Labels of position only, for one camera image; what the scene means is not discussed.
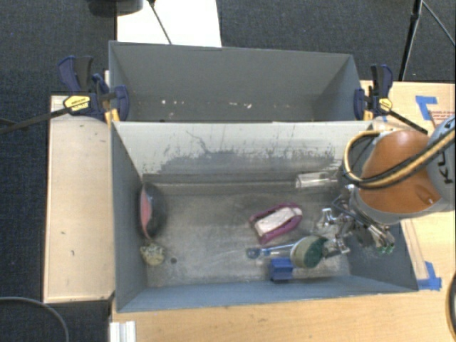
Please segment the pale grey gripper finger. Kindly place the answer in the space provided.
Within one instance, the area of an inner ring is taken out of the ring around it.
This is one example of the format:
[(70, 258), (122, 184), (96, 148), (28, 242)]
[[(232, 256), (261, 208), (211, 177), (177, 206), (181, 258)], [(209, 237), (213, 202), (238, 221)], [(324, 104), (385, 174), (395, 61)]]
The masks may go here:
[(343, 242), (341, 244), (327, 241), (323, 245), (322, 255), (324, 258), (337, 257), (339, 255), (347, 255), (351, 252), (351, 249), (347, 247)]
[(337, 226), (344, 223), (344, 215), (341, 212), (334, 212), (331, 208), (323, 208), (321, 215), (321, 226), (323, 228)]

